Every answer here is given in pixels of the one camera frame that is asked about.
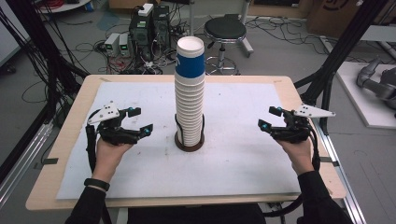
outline floor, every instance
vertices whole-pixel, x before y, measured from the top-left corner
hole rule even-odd
[[[106,39],[112,32],[125,32],[129,24],[129,14],[113,13],[101,7],[94,12],[73,10],[57,15],[60,30],[68,47],[80,60],[80,63],[91,74],[104,74],[105,60],[91,52],[92,45],[99,40]],[[197,18],[196,27],[209,17]],[[268,20],[249,22],[247,24],[247,39],[254,48],[254,53],[248,58],[240,46],[231,46],[226,55],[237,62],[242,76],[288,76],[298,81],[316,72],[326,60],[326,51],[317,38],[306,39],[309,44],[303,44],[303,38],[308,34],[304,21]],[[59,49],[64,49],[54,33],[55,42]],[[210,41],[202,35],[202,28],[195,31],[206,44]],[[287,37],[289,41],[279,38]],[[205,56],[216,55],[219,46],[205,50]],[[351,52],[348,61],[367,62],[380,55],[383,62],[395,63],[374,42],[360,42]],[[10,62],[16,66],[15,74],[8,74],[2,70],[0,74],[0,107],[1,121],[0,162],[15,147],[21,136],[33,122],[44,103],[44,85],[37,83],[40,79],[35,76],[34,69],[27,57],[17,53]],[[163,68],[164,74],[173,74],[175,67],[169,65]],[[337,78],[333,81],[330,110],[337,116],[329,119],[328,129],[332,143],[335,146],[348,181],[353,188],[367,223],[396,223],[396,165],[395,130],[373,129],[365,127],[358,112],[348,98],[345,90]],[[46,155],[46,148],[56,137],[59,128],[55,128],[48,143],[39,152],[32,167],[23,176],[19,185],[8,198],[5,206],[0,210],[0,222],[11,223],[60,223],[70,214],[70,210],[51,212],[31,212],[24,204],[38,177],[40,170],[34,166]],[[110,209],[113,219],[117,210]],[[302,209],[286,216],[286,223],[295,223],[295,219],[302,214]],[[280,223],[278,218],[268,219],[268,223]]]

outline stack of cups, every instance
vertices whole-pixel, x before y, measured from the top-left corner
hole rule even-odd
[[[177,41],[175,94],[177,106],[177,146],[186,151],[199,149],[203,140],[205,88],[204,42],[195,36]]]

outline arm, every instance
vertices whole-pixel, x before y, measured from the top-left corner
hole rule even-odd
[[[314,170],[311,163],[310,142],[308,140],[298,144],[277,142],[291,160],[291,166],[298,176],[303,195],[304,216],[298,218],[297,223],[352,224],[343,209],[330,197],[319,172]]]
[[[132,145],[113,146],[102,139],[97,142],[96,166],[93,179],[109,183],[120,164],[123,154]],[[96,186],[87,186],[82,192],[66,224],[99,223],[105,204],[106,191]]]

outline stool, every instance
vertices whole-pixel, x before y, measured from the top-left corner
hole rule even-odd
[[[220,17],[207,21],[204,29],[205,35],[212,40],[207,47],[210,49],[215,42],[219,42],[221,47],[219,49],[219,56],[209,57],[206,59],[206,64],[215,67],[215,70],[209,72],[212,75],[216,72],[223,75],[239,75],[239,70],[233,60],[224,57],[225,45],[235,44],[241,42],[246,34],[247,28],[237,18],[233,17]],[[216,63],[210,63],[213,59],[217,59]],[[228,62],[231,66],[225,66],[224,63]],[[225,71],[230,71],[231,74],[224,74]]]

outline human hand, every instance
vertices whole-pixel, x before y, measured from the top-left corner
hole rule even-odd
[[[291,160],[291,166],[297,175],[314,171],[314,166],[311,162],[311,143],[309,140],[293,144],[286,141],[276,141],[288,154],[289,159]]]
[[[100,138],[96,144],[96,165],[92,178],[109,183],[116,173],[123,154],[132,146],[129,144],[114,146]]]

